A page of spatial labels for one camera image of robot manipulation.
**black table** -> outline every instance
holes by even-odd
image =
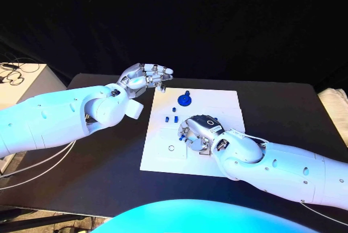
[[[106,85],[116,80],[113,75],[79,74],[69,89]],[[309,85],[192,79],[174,79],[165,85],[235,90],[247,134],[348,162],[345,144]],[[348,230],[346,226],[315,214],[299,203],[263,192],[243,181],[141,171],[152,97],[153,89],[149,89],[136,99],[145,106],[139,119],[125,116],[115,127],[77,140],[67,157],[47,174],[3,191],[0,205],[112,217],[155,201],[205,199],[257,209],[317,231]],[[46,159],[60,148],[27,153],[20,168]],[[11,176],[8,185],[40,174],[60,157]],[[310,207],[348,222],[345,210]]]

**white cable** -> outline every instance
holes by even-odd
[[[69,150],[67,150],[64,156],[61,157],[61,159],[56,162],[56,164],[54,164],[54,165],[53,165],[53,166],[51,166],[51,167],[50,167],[50,168],[49,168],[41,174],[38,174],[36,177],[33,177],[33,178],[28,179],[27,181],[23,181],[23,182],[18,183],[18,184],[14,184],[14,185],[10,185],[10,186],[7,186],[7,187],[4,187],[4,188],[0,188],[0,190],[3,190],[3,189],[8,189],[8,188],[11,188],[11,187],[15,187],[15,186],[18,186],[18,185],[21,185],[21,184],[30,182],[31,180],[37,179],[41,175],[44,175],[44,174],[46,174],[46,173],[47,173],[47,172],[56,167],[56,165],[61,162],[63,158],[66,157],[66,155],[69,154],[69,152],[70,152],[70,150],[72,150],[72,147],[73,147],[74,143],[76,143],[76,141],[72,142],[70,148],[69,148]]]
[[[14,172],[11,172],[11,173],[8,173],[8,174],[4,174],[4,175],[1,175],[0,176],[0,178],[4,178],[4,177],[7,177],[7,176],[10,176],[10,175],[13,175],[13,174],[15,174],[15,173],[18,173],[18,172],[21,172],[21,171],[24,171],[26,169],[30,169],[30,168],[33,168],[33,167],[36,167],[37,165],[40,165],[41,163],[44,163],[44,162],[47,162],[49,160],[51,160],[67,148],[69,148],[69,146],[72,145],[72,143],[73,142],[70,142],[69,144],[67,144],[67,146],[51,156],[51,157],[49,157],[46,160],[43,160],[41,162],[38,162],[38,163],[36,163],[36,164],[33,164],[31,166],[28,166],[28,167],[26,167],[26,168],[23,168],[23,169],[20,169],[20,170],[17,170],[17,171],[14,171]]]
[[[264,140],[264,139],[261,139],[261,138],[258,138],[258,137],[256,137],[256,136],[246,135],[243,132],[237,131],[237,130],[233,129],[233,128],[231,128],[230,130],[231,130],[233,132],[238,133],[238,134],[243,135],[243,136],[247,136],[247,137],[250,137],[250,138],[258,139],[258,140],[263,141],[264,143],[269,143],[267,140]]]
[[[319,213],[317,211],[315,211],[313,209],[310,209],[316,214],[319,214],[320,216],[326,217],[327,219],[332,219],[329,218],[326,215],[323,215],[322,213]],[[332,219],[335,222],[343,224],[348,226],[348,224],[345,224],[343,222],[338,221],[336,219]]]

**white robotic arm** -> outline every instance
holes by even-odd
[[[187,138],[189,131],[195,140]],[[204,115],[182,122],[178,136],[192,150],[210,150],[228,179],[243,180],[294,202],[348,210],[346,163],[263,139],[257,144],[235,130],[224,131],[218,121]]]
[[[164,92],[161,82],[172,79],[171,74],[159,65],[138,63],[115,84],[41,94],[0,110],[0,158],[64,145],[115,126],[125,115],[138,119],[143,106],[132,98],[146,87]]]

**white robot body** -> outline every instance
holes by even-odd
[[[113,126],[142,105],[118,84],[41,94],[0,111],[0,158],[23,150],[60,146]],[[95,122],[86,123],[84,114]]]
[[[223,139],[228,146],[217,150]],[[211,154],[225,177],[246,181],[287,200],[348,210],[348,164],[297,147],[270,142],[264,143],[263,158],[258,158],[257,163],[250,163],[240,157],[244,151],[254,151],[257,144],[250,141],[250,138],[230,131],[214,139]]]

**blue object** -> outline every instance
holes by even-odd
[[[315,232],[254,209],[214,201],[177,199],[145,204],[110,219],[92,233]]]
[[[191,103],[189,91],[185,91],[185,94],[178,97],[178,104],[181,106],[188,106]]]

